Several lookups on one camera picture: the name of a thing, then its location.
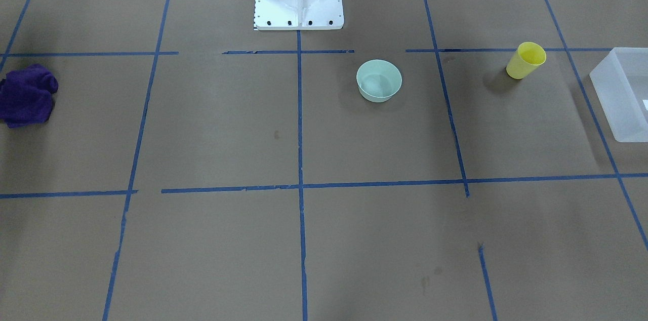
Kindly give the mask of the mint green bowl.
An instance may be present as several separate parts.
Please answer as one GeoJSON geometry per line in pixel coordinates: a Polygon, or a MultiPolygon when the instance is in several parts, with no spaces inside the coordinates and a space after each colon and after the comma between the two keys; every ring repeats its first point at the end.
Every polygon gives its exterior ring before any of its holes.
{"type": "Polygon", "coordinates": [[[356,72],[361,96],[374,103],[391,99],[402,87],[402,73],[391,62],[373,59],[363,63],[356,72]]]}

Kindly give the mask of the yellow plastic cup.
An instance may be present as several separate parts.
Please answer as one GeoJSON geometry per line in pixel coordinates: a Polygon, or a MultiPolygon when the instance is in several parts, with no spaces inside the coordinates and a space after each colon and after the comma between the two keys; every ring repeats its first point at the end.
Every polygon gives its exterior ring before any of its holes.
{"type": "Polygon", "coordinates": [[[505,72],[513,79],[523,79],[543,65],[546,59],[546,51],[539,44],[523,42],[507,63],[505,72]]]}

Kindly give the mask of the purple cloth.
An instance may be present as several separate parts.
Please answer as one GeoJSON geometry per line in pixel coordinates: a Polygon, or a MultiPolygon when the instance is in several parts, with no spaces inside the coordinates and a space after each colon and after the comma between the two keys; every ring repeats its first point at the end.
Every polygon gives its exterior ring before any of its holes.
{"type": "Polygon", "coordinates": [[[50,70],[40,64],[7,72],[2,79],[1,119],[9,129],[49,120],[59,88],[50,70]]]}

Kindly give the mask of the translucent plastic box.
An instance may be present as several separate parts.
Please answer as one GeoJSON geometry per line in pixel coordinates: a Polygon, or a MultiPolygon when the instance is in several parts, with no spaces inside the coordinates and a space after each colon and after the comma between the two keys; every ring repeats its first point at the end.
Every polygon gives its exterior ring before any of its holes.
{"type": "Polygon", "coordinates": [[[647,142],[647,48],[614,47],[590,72],[618,142],[647,142]]]}

